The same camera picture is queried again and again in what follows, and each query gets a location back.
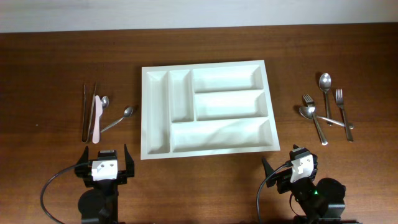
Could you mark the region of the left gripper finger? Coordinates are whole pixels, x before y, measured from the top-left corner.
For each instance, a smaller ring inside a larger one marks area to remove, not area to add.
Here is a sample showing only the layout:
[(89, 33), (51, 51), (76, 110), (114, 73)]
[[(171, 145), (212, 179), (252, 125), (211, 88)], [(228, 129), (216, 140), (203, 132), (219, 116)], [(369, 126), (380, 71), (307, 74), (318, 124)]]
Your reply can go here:
[(77, 165), (80, 165), (80, 164), (88, 165), (89, 163), (90, 163), (89, 162), (89, 147), (85, 146), (83, 154), (81, 155), (81, 157), (79, 158), (79, 160), (76, 164)]
[(132, 159), (126, 144), (124, 145), (124, 157), (125, 157), (126, 171), (134, 171), (134, 160)]

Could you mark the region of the pink plastic knife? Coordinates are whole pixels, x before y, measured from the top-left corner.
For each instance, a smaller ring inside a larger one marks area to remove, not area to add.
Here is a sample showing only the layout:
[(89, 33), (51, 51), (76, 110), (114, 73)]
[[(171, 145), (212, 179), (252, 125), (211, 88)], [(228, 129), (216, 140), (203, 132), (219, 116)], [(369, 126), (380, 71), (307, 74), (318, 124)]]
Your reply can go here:
[(95, 123), (93, 128), (92, 143), (98, 144), (100, 141), (100, 117), (103, 114), (103, 107), (101, 103), (101, 98), (95, 96)]

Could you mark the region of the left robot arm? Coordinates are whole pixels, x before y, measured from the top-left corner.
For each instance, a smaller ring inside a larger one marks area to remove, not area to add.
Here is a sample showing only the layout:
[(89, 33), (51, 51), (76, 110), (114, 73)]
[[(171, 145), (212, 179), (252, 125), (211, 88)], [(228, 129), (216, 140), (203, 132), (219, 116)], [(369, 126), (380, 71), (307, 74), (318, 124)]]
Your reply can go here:
[(77, 162), (75, 175), (81, 179), (88, 190), (78, 201), (82, 223), (112, 224), (119, 222), (118, 187), (134, 177), (134, 160), (127, 146), (124, 146), (126, 168), (118, 169), (118, 154), (115, 150), (100, 151), (94, 160), (89, 159), (86, 147)]

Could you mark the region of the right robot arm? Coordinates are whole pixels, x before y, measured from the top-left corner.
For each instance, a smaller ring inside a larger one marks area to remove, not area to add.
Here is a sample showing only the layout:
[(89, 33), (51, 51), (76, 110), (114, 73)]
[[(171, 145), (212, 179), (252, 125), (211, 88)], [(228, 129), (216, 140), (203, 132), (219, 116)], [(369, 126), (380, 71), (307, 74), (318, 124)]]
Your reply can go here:
[(346, 186), (332, 178), (323, 178), (314, 184), (318, 171), (318, 156), (307, 148), (293, 145), (289, 160), (273, 169), (265, 157), (262, 158), (265, 179), (256, 195), (257, 219), (262, 223), (259, 198), (264, 186), (277, 186), (280, 194), (290, 192), (289, 200), (295, 200), (304, 214), (296, 214), (294, 223), (356, 223), (342, 220), (345, 210)]

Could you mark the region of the steel fork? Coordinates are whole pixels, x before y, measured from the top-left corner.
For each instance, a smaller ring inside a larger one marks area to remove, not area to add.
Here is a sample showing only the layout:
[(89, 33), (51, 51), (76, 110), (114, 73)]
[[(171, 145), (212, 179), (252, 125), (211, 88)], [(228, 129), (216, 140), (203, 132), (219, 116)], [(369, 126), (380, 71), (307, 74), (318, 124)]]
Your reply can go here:
[(308, 94), (304, 94), (303, 95), (303, 99), (304, 99), (304, 101), (307, 104), (308, 113), (311, 114), (311, 116), (312, 116), (312, 118), (314, 120), (316, 129), (318, 131), (318, 135), (319, 135), (320, 140), (321, 140), (321, 143), (322, 143), (323, 146), (326, 146), (328, 144), (328, 141), (326, 140), (326, 137), (325, 137), (325, 135), (324, 135), (324, 133), (322, 131), (322, 128), (321, 128), (321, 126), (320, 126), (320, 124), (319, 124), (319, 122), (317, 120), (317, 115), (315, 113), (315, 102)]
[(346, 132), (347, 141), (353, 142), (354, 141), (353, 135), (351, 133), (351, 129), (349, 128), (349, 122), (348, 122), (348, 118), (347, 118), (345, 107), (344, 107), (344, 99), (343, 99), (343, 90), (342, 89), (336, 89), (335, 101), (336, 101), (336, 105), (341, 110), (341, 114), (343, 116), (343, 122), (345, 124), (345, 132)]

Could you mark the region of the steel tablespoon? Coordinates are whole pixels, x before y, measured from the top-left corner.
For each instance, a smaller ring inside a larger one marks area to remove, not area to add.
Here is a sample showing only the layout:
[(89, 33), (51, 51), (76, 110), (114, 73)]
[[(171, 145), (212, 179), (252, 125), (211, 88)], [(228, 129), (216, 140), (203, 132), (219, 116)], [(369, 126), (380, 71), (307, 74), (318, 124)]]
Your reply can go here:
[(330, 91), (331, 88), (331, 76), (328, 73), (323, 73), (320, 76), (318, 86), (324, 94), (326, 117), (331, 118), (330, 103), (328, 99), (328, 92)]
[[(304, 118), (314, 119), (312, 110), (309, 107), (301, 106), (298, 111)], [(323, 116), (317, 116), (317, 118), (327, 121), (328, 123), (337, 124), (338, 126), (345, 127), (345, 124), (341, 121), (336, 121), (334, 119), (326, 118)]]

